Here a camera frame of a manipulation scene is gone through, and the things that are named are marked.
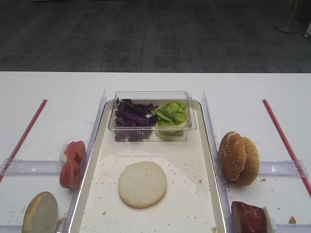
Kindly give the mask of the green lettuce in container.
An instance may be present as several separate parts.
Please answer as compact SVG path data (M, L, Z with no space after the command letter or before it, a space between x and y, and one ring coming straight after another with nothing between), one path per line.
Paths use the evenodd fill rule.
M185 128L190 126L188 107L179 101L170 101L157 107L152 113L158 117L156 127L166 130L155 130L156 135L163 140L176 140L185 136Z

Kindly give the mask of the upper tomato slice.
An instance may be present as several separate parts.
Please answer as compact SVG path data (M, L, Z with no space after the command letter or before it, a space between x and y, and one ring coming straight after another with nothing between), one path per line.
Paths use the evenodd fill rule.
M86 148L83 141L73 141L69 143L65 149L64 154L67 156L67 160L81 164L86 154Z

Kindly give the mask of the tomato slice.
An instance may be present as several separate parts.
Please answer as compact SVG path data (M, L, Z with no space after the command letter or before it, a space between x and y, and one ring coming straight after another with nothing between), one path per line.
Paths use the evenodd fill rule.
M79 186L81 177L82 172L80 164L74 160L67 160L61 170L59 182L63 188L73 190Z
M64 154L67 156L67 160L81 164L86 154L86 148L83 141L73 141L69 143L65 149Z

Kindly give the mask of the white holder behind tomato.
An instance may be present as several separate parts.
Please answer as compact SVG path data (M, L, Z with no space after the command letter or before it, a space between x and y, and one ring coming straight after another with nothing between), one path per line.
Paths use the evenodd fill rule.
M68 144L64 144L61 148L60 154L59 154L59 162L61 163L61 166L64 166L67 161L67 155L65 154L65 150L67 148Z

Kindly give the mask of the lower tomato slice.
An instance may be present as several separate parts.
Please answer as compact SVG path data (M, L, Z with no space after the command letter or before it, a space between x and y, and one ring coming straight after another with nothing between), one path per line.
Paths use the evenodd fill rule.
M82 172L80 164L74 160L67 160L61 170L59 182L63 188L73 190L79 186L81 177Z

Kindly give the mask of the dark red meat patty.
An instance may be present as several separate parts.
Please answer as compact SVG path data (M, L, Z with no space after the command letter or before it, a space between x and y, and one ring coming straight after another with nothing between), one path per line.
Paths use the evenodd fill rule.
M240 201L233 201L231 211L236 232L267 233L267 220L262 208Z

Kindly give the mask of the clear plastic container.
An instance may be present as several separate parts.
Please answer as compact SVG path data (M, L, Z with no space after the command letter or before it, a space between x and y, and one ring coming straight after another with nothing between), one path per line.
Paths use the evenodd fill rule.
M151 130L152 133L149 138L144 139L142 141L161 141L163 139L159 138L155 130L166 130L162 127L131 127L131 128L123 128L116 127L115 119L116 119L116 110L117 104L116 100L122 99L131 99L133 103L141 103L141 104L149 104L157 105L158 107L166 105L170 101L179 101L185 104L188 107L189 115L190 115L190 126L185 128L185 136L183 138L177 138L174 141L184 141L188 138L188 134L191 130L196 129L196 120L195 120L195 111L192 101L192 96L186 91L118 91L115 94L112 109L110 112L108 129L110 130L113 139L115 140L115 133L118 130L122 129L133 129L133 130Z

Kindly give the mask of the purple cabbage pieces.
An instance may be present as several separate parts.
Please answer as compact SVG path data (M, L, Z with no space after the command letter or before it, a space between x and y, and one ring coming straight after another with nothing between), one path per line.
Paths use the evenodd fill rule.
M152 113L158 106L152 103L135 104L131 99L117 99L116 104L116 127L153 127L158 120L157 115ZM151 130L122 129L115 133L115 140L142 141L149 138L151 133Z

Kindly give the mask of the left clear acrylic divider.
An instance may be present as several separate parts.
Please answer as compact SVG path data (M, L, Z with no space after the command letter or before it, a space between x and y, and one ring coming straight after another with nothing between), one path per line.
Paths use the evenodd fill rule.
M99 152L99 150L94 149L94 145L100 129L106 102L106 93L103 93L89 143L87 147L85 146L86 154L80 164L82 172L81 182L77 188L73 190L70 189L73 192L72 199L70 201L66 218L58 229L59 233L78 233L80 230L89 189L92 183L92 176L95 169L96 159L93 154Z

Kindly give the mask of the clear acrylic divider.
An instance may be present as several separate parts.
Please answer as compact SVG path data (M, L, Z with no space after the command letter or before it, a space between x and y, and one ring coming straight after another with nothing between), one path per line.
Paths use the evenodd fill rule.
M106 102L106 93L103 93L89 143L87 147L85 146L86 154L80 164L82 172L81 182L77 188L73 190L70 189L73 192L72 199L70 201L66 218L58 229L59 233L78 233L80 230L89 189L92 183L92 176L95 169L96 159L93 154L99 152L99 150L94 149L94 145L100 129Z
M205 92L202 94L202 107L204 112L204 119L206 125L206 132L208 137L209 143L209 150L211 154L211 163L213 167L213 176L216 185L216 193L218 204L220 207L220 215L221 221L220 226L217 226L217 230L220 233L223 231L224 233L235 233L235 226L233 223L231 209L230 209L230 202L228 200L228 195L226 191L227 183L222 176L221 172L221 164L218 155L218 147L215 141L214 136L214 127L213 121L211 119L210 109L208 105L208 100L206 98Z

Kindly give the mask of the bun bottom on tray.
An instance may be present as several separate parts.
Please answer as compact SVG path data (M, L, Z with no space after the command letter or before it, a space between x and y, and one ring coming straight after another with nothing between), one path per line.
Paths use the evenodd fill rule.
M119 176L119 196L125 204L133 208L155 205L164 197L166 191L166 173L154 162L130 164Z

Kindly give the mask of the sesame bun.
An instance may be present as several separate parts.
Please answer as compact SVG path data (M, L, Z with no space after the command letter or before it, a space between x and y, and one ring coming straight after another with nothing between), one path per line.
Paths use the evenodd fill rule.
M246 162L245 146L239 133L230 131L224 135L219 146L219 157L225 179L236 181Z
M256 180L260 168L260 159L255 143L247 137L242 139L245 146L246 160L244 170L239 174L236 183L239 186L246 187Z

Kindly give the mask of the left red tape line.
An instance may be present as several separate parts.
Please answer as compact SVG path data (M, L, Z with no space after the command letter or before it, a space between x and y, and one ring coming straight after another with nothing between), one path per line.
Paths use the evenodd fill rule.
M28 136L29 132L31 131L32 127L34 126L36 120L40 116L40 114L43 111L43 109L44 109L44 107L45 107L47 102L48 102L47 99L44 99L42 101L42 103L40 104L40 106L37 109L36 113L32 117L30 123L28 124L26 130L24 131L24 133L22 134L21 138L19 139L17 145L15 146L14 150L12 151L11 155L9 156L8 159L6 159L2 163L1 168L0 168L0 181L2 181L2 179L4 178L6 170L9 168L10 164L14 160L16 154L18 153L19 149L21 148L22 144L24 143L26 137Z

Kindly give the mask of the left upper acrylic crossbar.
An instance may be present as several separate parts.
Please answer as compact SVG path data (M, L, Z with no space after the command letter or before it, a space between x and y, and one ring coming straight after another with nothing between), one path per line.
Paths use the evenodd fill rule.
M7 176L45 176L59 175L62 170L59 161L34 161L5 159L0 167L0 174Z

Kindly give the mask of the white holder behind patty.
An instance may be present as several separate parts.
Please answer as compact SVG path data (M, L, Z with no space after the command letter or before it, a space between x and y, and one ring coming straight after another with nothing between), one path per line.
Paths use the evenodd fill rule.
M268 233L276 233L277 227L274 219L270 217L268 208L266 206L263 206L263 211L265 213L266 221L267 221L267 232Z

